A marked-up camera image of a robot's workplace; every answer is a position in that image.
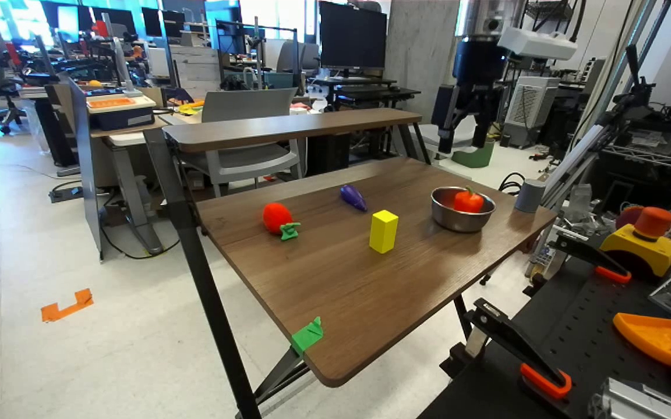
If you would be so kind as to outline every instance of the wooden tabletop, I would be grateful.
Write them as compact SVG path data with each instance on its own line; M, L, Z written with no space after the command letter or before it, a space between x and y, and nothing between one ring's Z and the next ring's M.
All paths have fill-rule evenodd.
M342 184L355 184L370 211L400 217L392 253L368 246L370 215L338 198ZM492 195L497 211L483 233L439 227L429 205L435 185ZM280 241L260 226L263 205L273 199L303 223L301 237ZM202 199L199 215L286 337L322 317L324 340L305 361L328 387L344 383L552 222L548 210L518 215L498 191L404 158Z
M181 151L200 153L208 149L271 145L299 137L340 134L384 126L407 126L420 120L420 114L382 107L167 126L165 133L179 145Z

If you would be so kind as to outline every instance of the metal bowl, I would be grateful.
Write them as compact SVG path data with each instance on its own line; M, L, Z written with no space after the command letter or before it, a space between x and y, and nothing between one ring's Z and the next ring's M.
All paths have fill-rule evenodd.
M481 194L484 205L483 211L458 211L455 210L455 194L468 191L464 185L440 185L432 194L432 218L449 231L457 233L478 233L490 218L497 203Z

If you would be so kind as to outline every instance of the gray floor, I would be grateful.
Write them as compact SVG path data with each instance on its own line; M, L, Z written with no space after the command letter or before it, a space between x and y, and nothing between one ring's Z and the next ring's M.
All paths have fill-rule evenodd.
M440 168L497 185L511 170L535 174L543 164L528 153L497 147L492 168L465 170L448 160ZM25 128L0 137L0 417L234 417L234 395L181 251L152 261L111 251L100 263L81 203L48 203L51 185L65 181L53 173ZM109 235L139 251L126 227ZM175 240L167 223L161 235ZM286 340L210 241L208 256L243 361L259 383ZM508 313L518 312L526 300L524 261L511 256L465 300L484 296ZM39 319L43 305L68 305L79 289L94 290L94 308L55 324ZM327 389L305 374L265 402L263 414L416 417L448 383L439 364L457 340L455 308L446 308L344 387Z

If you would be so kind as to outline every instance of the yellow block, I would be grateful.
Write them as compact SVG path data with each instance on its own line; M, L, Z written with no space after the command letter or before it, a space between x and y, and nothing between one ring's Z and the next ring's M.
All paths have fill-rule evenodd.
M617 227L605 237L602 251L627 251L644 259L658 276L663 276L671 267L671 240L658 237L655 241L635 235L634 223Z
M398 217L387 210L375 211L373 226L368 231L368 244L378 253L387 253L395 246L395 237L398 237Z

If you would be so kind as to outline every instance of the green tape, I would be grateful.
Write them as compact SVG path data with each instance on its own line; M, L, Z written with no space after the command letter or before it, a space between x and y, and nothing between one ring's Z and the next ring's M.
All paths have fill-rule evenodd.
M322 317L315 317L315 322L305 324L299 333L291 336L291 347L299 355L303 355L324 336L327 331L322 329Z

